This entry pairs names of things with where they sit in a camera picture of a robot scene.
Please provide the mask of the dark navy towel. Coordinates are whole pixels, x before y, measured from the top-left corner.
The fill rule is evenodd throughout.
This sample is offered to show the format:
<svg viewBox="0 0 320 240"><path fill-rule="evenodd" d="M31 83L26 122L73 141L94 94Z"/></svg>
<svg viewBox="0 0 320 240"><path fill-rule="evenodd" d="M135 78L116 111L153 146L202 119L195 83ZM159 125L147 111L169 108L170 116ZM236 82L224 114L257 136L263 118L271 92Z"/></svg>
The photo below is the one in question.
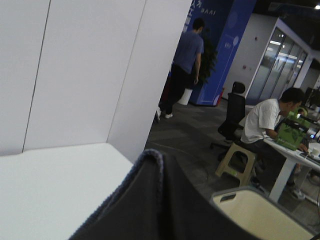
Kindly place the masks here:
<svg viewBox="0 0 320 240"><path fill-rule="evenodd" d="M175 158L144 150L73 240L252 240L209 203Z"/></svg>

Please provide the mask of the black office chair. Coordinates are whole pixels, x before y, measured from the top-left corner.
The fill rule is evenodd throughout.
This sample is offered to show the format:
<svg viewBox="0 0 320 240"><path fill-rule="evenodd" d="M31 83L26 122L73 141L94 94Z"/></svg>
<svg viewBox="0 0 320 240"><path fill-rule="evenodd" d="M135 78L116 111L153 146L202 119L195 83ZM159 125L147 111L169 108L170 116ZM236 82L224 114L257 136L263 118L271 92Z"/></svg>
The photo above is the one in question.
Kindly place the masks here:
<svg viewBox="0 0 320 240"><path fill-rule="evenodd" d="M242 96L245 90L242 82L235 81L228 93L226 119L218 128L218 133L228 141L237 140L234 135L236 129L243 129L239 122L245 117L246 99Z"/></svg>

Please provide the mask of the potted green plant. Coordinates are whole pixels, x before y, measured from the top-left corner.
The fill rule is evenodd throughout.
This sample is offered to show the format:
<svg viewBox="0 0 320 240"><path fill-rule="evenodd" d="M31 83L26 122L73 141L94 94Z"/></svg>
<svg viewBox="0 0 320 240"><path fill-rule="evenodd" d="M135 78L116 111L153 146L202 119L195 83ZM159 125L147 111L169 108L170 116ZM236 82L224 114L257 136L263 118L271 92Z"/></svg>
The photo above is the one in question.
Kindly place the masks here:
<svg viewBox="0 0 320 240"><path fill-rule="evenodd" d="M194 84L194 80L196 79L196 70L194 66L192 68L189 83L186 87L188 90L192 90L192 94L190 96L189 101L194 105L200 104L203 99L204 87L209 83L212 73L216 71L215 65L217 62L218 55L216 46L212 43L211 40L211 30L208 27L206 27L202 31L200 36L203 39L204 52L201 54L198 83Z"/></svg>

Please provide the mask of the standing man in blue shirt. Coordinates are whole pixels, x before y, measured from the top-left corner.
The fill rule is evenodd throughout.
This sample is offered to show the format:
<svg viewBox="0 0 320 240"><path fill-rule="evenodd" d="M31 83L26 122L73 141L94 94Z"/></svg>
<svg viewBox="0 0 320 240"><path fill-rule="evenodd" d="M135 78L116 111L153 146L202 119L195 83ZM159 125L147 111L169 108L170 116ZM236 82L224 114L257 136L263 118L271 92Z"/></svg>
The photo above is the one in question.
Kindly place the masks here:
<svg viewBox="0 0 320 240"><path fill-rule="evenodd" d="M200 33L204 27L205 21L198 17L193 21L192 30L181 34L171 66L168 96L158 105L156 121L160 121L162 114L166 119L173 117L173 105L182 98L190 83L198 83L201 55L204 52L204 40Z"/></svg>

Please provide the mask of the white partition panel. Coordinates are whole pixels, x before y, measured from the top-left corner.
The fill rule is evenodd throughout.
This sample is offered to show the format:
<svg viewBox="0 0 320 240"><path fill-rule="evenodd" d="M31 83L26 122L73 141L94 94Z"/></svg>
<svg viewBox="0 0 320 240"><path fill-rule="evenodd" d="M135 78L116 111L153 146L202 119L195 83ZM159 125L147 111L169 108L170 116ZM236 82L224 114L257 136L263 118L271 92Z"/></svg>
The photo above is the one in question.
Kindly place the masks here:
<svg viewBox="0 0 320 240"><path fill-rule="evenodd" d="M1 155L143 151L189 0L3 0Z"/></svg>

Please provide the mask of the seated man in white shirt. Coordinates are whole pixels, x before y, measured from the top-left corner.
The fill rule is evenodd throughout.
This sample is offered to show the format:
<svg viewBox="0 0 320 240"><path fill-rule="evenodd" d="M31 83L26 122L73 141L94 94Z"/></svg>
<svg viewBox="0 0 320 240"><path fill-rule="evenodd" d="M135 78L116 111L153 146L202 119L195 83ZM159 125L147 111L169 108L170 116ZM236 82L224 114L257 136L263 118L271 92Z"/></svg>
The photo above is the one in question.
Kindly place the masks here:
<svg viewBox="0 0 320 240"><path fill-rule="evenodd" d="M300 106L305 93L300 88L285 90L280 99L272 98L258 103L247 114L240 141L264 161L265 169L256 175L256 180L265 190L271 190L286 161L277 150L264 142L264 138L277 138L275 127L281 117L287 117Z"/></svg>

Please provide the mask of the beige plastic stool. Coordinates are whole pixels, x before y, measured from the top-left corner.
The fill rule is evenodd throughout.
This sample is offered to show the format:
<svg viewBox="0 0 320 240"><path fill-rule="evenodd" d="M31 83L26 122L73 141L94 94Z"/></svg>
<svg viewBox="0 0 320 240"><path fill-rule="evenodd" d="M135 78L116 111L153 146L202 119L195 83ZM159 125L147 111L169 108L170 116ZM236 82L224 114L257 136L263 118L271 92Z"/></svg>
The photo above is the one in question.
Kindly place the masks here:
<svg viewBox="0 0 320 240"><path fill-rule="evenodd" d="M238 180L239 186L247 186L253 174L258 154L249 150L241 141L235 141L219 163L215 174L228 174Z"/></svg>

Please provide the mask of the blue display pillar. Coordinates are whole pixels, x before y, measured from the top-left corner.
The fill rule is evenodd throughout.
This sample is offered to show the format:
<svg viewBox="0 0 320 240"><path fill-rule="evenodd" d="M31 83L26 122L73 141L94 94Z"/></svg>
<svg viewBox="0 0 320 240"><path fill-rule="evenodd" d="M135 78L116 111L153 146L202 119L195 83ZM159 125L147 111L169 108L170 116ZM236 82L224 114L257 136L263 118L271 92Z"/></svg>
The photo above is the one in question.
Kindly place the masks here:
<svg viewBox="0 0 320 240"><path fill-rule="evenodd" d="M223 87L245 32L255 0L193 0L183 30L192 28L196 18L205 22L201 36L204 48L208 42L217 53L214 69L205 82L193 88L189 102L194 105L216 106L224 91Z"/></svg>

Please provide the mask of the cream fabric storage bin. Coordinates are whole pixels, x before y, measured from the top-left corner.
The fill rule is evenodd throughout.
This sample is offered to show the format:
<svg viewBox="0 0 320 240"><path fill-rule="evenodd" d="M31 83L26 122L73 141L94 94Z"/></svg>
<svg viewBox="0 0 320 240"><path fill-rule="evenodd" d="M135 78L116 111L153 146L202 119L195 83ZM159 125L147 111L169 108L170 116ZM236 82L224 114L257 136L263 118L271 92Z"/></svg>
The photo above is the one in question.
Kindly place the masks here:
<svg viewBox="0 0 320 240"><path fill-rule="evenodd" d="M318 240L320 234L307 229L300 221L265 196L249 187L215 192L210 202L238 226L261 240Z"/></svg>

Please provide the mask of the green gift bag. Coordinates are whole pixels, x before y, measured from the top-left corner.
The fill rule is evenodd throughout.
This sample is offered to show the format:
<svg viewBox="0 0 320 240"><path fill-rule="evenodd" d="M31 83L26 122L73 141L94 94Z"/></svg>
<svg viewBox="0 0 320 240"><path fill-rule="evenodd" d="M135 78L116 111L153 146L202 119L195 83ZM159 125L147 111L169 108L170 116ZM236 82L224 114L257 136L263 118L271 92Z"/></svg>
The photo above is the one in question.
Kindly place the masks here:
<svg viewBox="0 0 320 240"><path fill-rule="evenodd" d="M301 118L298 110L289 112L276 128L275 143L293 151L298 149L308 130L306 121Z"/></svg>

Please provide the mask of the white office desk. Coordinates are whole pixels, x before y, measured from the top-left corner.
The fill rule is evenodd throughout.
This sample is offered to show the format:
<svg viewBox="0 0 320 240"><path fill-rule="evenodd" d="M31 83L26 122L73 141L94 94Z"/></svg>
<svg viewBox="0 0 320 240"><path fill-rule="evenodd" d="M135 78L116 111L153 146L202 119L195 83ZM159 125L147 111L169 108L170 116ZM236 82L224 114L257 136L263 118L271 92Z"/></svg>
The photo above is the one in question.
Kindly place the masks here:
<svg viewBox="0 0 320 240"><path fill-rule="evenodd" d="M306 156L302 156L301 151L293 151L284 146L281 146L277 144L275 140L269 137L265 138L263 141L286 158L283 167L281 168L281 171L269 194L269 198L275 203L278 202L280 196L282 195L282 192L296 164L301 165L301 172L295 182L295 187L297 190L301 189L307 177L307 174L311 169L315 170L318 173L320 172L320 162L311 160Z"/></svg>

